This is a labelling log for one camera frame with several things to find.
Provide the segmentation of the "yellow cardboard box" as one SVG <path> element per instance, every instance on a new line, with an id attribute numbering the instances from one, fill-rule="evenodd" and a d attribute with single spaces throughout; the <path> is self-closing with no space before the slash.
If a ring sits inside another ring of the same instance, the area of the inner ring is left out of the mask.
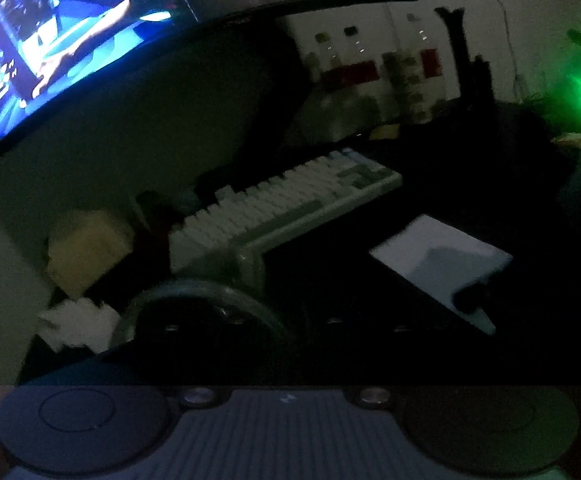
<path id="1" fill-rule="evenodd" d="M 48 236 L 46 272 L 70 299 L 79 299 L 131 254 L 133 237 L 129 224 L 109 211 L 69 211 Z"/>

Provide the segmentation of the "white mechanical keyboard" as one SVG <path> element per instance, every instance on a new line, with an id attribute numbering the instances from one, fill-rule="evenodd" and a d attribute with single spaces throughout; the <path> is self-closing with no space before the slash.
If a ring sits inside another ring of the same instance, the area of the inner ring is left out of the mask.
<path id="1" fill-rule="evenodd" d="M 351 148 L 309 160 L 244 192 L 232 188 L 169 236 L 180 272 L 220 252 L 252 258 L 397 188 L 401 174 Z"/>

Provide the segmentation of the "dark glass jar container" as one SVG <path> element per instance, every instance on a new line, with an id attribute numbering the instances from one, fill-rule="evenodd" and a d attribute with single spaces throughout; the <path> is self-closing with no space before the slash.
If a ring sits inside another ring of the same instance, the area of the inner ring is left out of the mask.
<path id="1" fill-rule="evenodd" d="M 201 278 L 178 278 L 132 301 L 114 330 L 112 345 L 168 332 L 198 335 L 233 327 L 278 332 L 283 324 L 248 292 Z"/>

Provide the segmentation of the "crumpled white tissue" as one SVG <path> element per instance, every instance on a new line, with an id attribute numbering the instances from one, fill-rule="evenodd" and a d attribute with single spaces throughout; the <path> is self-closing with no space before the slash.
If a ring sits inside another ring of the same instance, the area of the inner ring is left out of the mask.
<path id="1" fill-rule="evenodd" d="M 112 343 L 120 315 L 107 304 L 97 307 L 90 299 L 66 300 L 41 312 L 42 322 L 36 333 L 54 352 L 64 347 L 88 348 L 95 354 L 106 351 Z"/>

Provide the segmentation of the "white box with patterns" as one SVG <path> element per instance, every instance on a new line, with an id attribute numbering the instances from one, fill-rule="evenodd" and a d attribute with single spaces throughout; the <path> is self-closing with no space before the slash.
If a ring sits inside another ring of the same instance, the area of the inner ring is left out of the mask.
<path id="1" fill-rule="evenodd" d="M 446 87 L 435 48 L 408 49 L 383 54 L 399 115 L 411 124 L 433 119 L 436 106 L 446 101 Z"/>

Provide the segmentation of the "white cleaning cloth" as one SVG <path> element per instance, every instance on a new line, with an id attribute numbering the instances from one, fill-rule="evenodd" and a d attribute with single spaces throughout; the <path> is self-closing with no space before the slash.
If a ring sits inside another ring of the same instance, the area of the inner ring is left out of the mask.
<path id="1" fill-rule="evenodd" d="M 372 249 L 371 256 L 453 313 L 459 313 L 452 302 L 455 292 L 511 261 L 507 252 L 425 214 Z M 486 334 L 496 330 L 483 310 L 459 317 Z"/>

